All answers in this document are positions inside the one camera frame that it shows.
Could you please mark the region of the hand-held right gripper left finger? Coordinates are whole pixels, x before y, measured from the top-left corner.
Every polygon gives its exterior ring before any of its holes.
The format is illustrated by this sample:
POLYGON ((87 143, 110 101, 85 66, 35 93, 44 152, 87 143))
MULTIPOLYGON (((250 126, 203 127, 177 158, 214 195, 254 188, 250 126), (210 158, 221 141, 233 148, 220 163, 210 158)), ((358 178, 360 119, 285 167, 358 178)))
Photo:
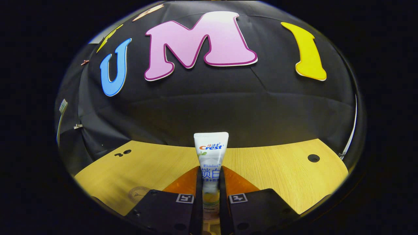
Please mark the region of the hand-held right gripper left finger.
POLYGON ((126 215, 141 235, 203 234, 202 178, 200 167, 190 170, 191 193, 150 190, 126 215))

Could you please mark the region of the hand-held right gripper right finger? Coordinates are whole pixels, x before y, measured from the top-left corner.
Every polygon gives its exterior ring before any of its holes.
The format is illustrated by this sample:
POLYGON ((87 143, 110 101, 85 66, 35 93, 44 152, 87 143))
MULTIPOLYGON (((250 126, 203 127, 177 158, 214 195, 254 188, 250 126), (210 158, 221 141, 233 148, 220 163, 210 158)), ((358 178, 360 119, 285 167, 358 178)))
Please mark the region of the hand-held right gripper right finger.
POLYGON ((223 166, 219 178, 222 235, 279 235, 300 219, 273 189, 257 189, 223 166))

